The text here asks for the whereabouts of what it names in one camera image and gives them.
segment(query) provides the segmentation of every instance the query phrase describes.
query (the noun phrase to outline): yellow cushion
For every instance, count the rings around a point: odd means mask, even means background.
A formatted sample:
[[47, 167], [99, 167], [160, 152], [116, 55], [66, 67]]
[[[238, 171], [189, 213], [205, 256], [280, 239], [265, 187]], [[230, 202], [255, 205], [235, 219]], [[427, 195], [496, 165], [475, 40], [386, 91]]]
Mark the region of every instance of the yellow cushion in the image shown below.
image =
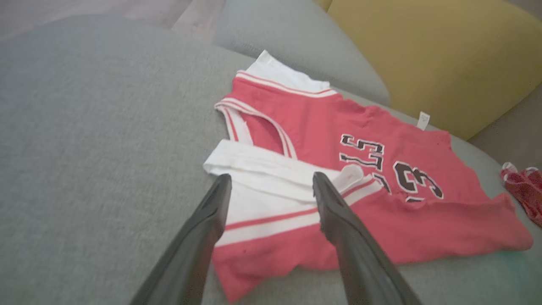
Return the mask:
[[501, 0], [333, 0], [392, 108], [468, 139], [542, 82], [542, 23]]

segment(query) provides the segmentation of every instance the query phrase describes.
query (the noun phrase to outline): gray fabric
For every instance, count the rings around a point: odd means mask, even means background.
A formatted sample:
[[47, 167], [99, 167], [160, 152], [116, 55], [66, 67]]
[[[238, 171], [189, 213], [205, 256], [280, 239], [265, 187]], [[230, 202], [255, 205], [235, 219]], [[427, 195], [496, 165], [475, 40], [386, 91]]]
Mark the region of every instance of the gray fabric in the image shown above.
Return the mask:
[[542, 168], [542, 84], [486, 126], [469, 142], [503, 164], [512, 162], [518, 169]]
[[389, 105], [378, 74], [312, 0], [228, 0], [215, 44], [254, 58], [266, 49], [314, 79]]
[[[211, 185], [202, 163], [227, 136], [212, 106], [252, 61], [103, 16], [0, 43], [2, 303], [127, 304]], [[498, 164], [455, 137], [453, 148], [490, 196], [504, 191]], [[542, 230], [517, 212], [533, 249], [400, 271], [424, 304], [538, 304]], [[203, 304], [227, 304], [212, 268]], [[239, 304], [346, 299], [339, 272], [296, 269]]]

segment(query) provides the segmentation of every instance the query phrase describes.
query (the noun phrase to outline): upholstery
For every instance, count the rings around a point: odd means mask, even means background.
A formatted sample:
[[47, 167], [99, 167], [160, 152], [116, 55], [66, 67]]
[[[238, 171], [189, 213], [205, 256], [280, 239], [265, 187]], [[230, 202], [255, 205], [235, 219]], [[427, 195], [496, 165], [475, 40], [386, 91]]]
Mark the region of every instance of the upholstery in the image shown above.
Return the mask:
[[[0, 43], [0, 300], [128, 304], [212, 184], [202, 163], [227, 136], [212, 107], [252, 61], [108, 16]], [[495, 161], [456, 137], [452, 147], [488, 195], [504, 192]], [[399, 269], [424, 304], [538, 304], [542, 230], [517, 214], [529, 251]], [[227, 304], [212, 268], [203, 304]], [[295, 270], [239, 304], [346, 298], [338, 271]]]
[[388, 104], [378, 74], [312, 0], [228, 0], [214, 43], [253, 58], [266, 49], [314, 79]]
[[496, 0], [333, 0], [391, 107], [468, 139], [542, 82], [542, 23]]
[[314, 2], [322, 8], [322, 10], [327, 11], [328, 8], [330, 8], [331, 2], [333, 0], [314, 0]]

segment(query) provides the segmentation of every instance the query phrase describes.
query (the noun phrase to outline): white tag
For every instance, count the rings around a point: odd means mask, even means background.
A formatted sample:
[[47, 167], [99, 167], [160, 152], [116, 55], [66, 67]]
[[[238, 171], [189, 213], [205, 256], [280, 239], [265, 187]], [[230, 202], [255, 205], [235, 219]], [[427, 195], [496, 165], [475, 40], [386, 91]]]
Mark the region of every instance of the white tag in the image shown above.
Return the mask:
[[420, 111], [420, 118], [418, 119], [418, 125], [416, 125], [416, 127], [420, 128], [421, 130], [425, 130], [427, 124], [429, 124], [430, 117], [431, 116], [427, 113]]

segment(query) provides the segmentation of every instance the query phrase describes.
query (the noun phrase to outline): black number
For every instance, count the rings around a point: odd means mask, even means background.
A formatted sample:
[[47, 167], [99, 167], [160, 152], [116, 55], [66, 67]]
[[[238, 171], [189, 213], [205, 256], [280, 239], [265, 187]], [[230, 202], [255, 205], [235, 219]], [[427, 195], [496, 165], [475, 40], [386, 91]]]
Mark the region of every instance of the black number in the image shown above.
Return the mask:
[[355, 162], [358, 163], [361, 166], [366, 167], [374, 167], [378, 171], [382, 171], [382, 164], [384, 163], [384, 146], [377, 142], [372, 141], [366, 141], [363, 139], [357, 140], [357, 143], [353, 143], [351, 140], [354, 139], [354, 136], [343, 134], [341, 136], [341, 144], [344, 146], [350, 146], [354, 147], [358, 150], [365, 150], [366, 146], [369, 146], [369, 158], [370, 161], [362, 160], [358, 157], [352, 157], [348, 156], [346, 154], [343, 154], [342, 152], [339, 153], [339, 158], [341, 161], [344, 162]]
[[408, 196], [408, 197], [406, 198], [406, 202], [420, 202], [420, 201], [422, 201], [423, 199], [424, 199], [424, 198]]
[[377, 173], [372, 173], [372, 176], [378, 181], [380, 181], [380, 184], [388, 191], [388, 194], [391, 194], [390, 185], [386, 181], [386, 177]]
[[[440, 187], [435, 183], [435, 181], [429, 177], [425, 172], [419, 170], [418, 168], [412, 168], [409, 164], [406, 164], [401, 161], [395, 162], [393, 165], [395, 170], [395, 175], [397, 177], [397, 182], [401, 188], [409, 193], [418, 193], [417, 185], [426, 187], [426, 181], [429, 181], [431, 185], [428, 187], [431, 189], [432, 193], [439, 199], [444, 198], [444, 194]], [[411, 173], [414, 176], [414, 180], [411, 180], [407, 177], [407, 173]]]

